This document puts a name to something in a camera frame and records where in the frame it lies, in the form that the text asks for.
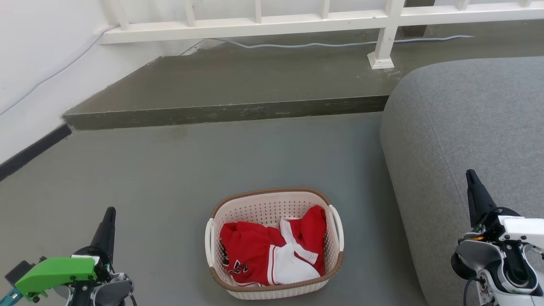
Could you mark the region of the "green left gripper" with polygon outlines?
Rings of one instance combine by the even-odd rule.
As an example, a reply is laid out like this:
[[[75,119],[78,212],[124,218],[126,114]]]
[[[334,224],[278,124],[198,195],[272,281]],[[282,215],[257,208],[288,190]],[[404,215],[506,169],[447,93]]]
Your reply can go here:
[[[71,256],[51,257],[37,264],[26,263],[16,277],[15,289],[27,300],[45,295],[47,290],[68,286],[76,291],[90,292],[111,280],[114,259],[116,209],[108,207],[90,247],[83,247]]]

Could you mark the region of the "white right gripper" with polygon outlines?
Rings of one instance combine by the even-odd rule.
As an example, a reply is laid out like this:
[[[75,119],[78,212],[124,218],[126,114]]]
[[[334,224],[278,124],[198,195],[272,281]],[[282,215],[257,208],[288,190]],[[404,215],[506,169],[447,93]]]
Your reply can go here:
[[[542,218],[525,218],[505,207],[497,207],[474,169],[466,171],[467,199],[470,226],[474,232],[468,240],[490,244],[515,242],[543,250],[544,221]]]

